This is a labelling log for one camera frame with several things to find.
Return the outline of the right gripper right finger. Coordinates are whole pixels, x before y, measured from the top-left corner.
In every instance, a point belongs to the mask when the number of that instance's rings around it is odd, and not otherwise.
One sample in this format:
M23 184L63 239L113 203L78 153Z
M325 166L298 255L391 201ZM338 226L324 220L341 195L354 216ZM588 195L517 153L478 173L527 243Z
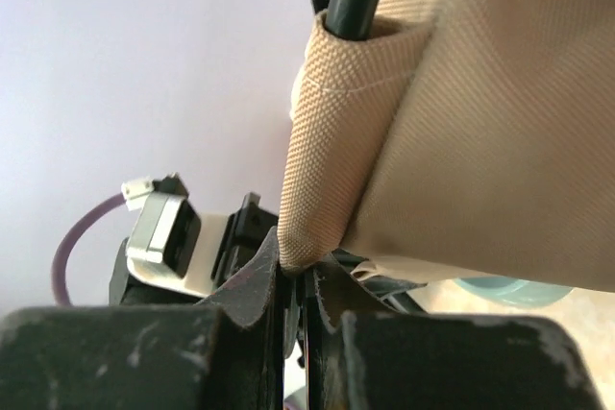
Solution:
M572 338L537 317L390 309L335 263L307 272L312 409L599 409Z

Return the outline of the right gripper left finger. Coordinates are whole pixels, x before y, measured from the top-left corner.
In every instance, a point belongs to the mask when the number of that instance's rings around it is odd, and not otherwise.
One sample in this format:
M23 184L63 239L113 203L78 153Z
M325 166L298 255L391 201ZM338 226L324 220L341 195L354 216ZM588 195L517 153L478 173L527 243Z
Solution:
M5 409L279 409L283 279L274 233L203 301L15 311Z

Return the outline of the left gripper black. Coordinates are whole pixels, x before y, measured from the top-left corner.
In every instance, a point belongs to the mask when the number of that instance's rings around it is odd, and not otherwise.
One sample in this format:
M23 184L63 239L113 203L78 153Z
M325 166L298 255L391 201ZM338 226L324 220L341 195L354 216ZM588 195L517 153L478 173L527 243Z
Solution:
M259 200L258 194L250 192L244 196L239 209L227 215L223 242L211 272L213 292L255 256L268 231L277 224L278 216L261 208ZM115 259L109 284L111 305L191 304L204 299L146 285L133 278L125 255L128 238L120 244Z

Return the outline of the beige fabric pet tent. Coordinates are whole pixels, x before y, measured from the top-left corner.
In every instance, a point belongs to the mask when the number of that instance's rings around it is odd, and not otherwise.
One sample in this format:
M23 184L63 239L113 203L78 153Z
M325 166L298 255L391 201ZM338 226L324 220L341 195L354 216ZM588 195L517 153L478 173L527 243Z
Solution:
M299 272L614 288L614 0L379 0L370 36L316 16L278 224Z

